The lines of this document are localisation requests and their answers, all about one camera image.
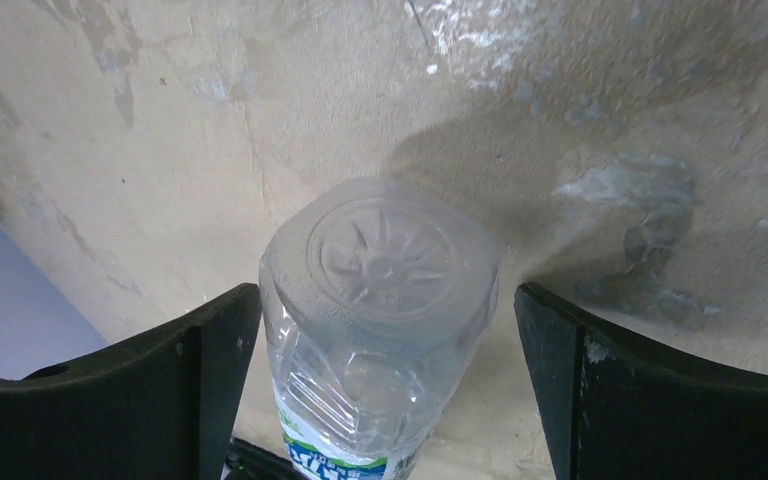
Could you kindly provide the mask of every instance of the embossed bottle top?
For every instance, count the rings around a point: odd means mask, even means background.
[[[288,313],[312,337],[343,332],[355,344],[390,337],[409,347],[492,315],[481,309],[496,294],[499,255],[480,225],[439,198],[360,178],[284,224],[264,261]]]

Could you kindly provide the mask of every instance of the white surface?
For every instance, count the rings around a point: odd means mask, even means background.
[[[0,378],[94,352],[104,339],[0,230]]]

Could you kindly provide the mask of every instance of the peeling paint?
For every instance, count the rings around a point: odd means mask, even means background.
[[[537,97],[537,92],[534,88],[533,82],[522,82],[514,93],[514,100],[528,103],[531,114],[534,117],[539,117],[543,112],[540,106],[540,99]]]
[[[544,38],[562,38],[566,1],[538,8],[538,0],[439,0],[406,8],[430,37],[448,72],[473,90],[498,91],[505,75],[520,68],[523,53]]]
[[[579,282],[575,286],[579,299],[656,319],[682,320],[694,311],[718,313],[719,307],[699,303],[662,280],[673,248],[692,226],[693,207],[698,203],[693,167],[683,159],[660,154],[644,157],[621,153],[615,162],[590,169],[555,190],[556,195],[634,207],[646,213],[640,224],[625,230],[620,241],[630,266]]]
[[[590,336],[587,336],[584,339],[584,352],[587,361],[592,365],[596,365],[608,358],[612,358],[611,352],[608,351],[604,345],[593,340]]]
[[[602,106],[600,95],[588,95],[581,93],[571,102],[575,106],[570,107],[564,113],[564,121],[571,127],[584,125],[585,123],[596,123],[607,120],[607,114]]]
[[[194,95],[211,105],[223,107],[254,96],[257,73],[243,71],[235,77],[221,67],[206,65],[191,78]]]
[[[78,23],[102,73],[113,78],[116,110],[128,128],[134,125],[131,66],[139,60],[142,41],[137,37],[128,9],[109,13],[113,7],[102,0],[29,0],[61,26]]]

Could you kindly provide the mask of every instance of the weathered wall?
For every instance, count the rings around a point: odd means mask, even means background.
[[[551,476],[526,277],[768,372],[768,0],[0,0],[1,218],[111,341],[375,173],[509,247],[418,478]],[[277,451],[263,347],[237,433]]]

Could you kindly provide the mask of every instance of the plastic bottle in background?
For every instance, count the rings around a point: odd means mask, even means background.
[[[500,247],[440,199],[343,183],[260,266],[287,451],[312,480],[404,480],[496,307]]]

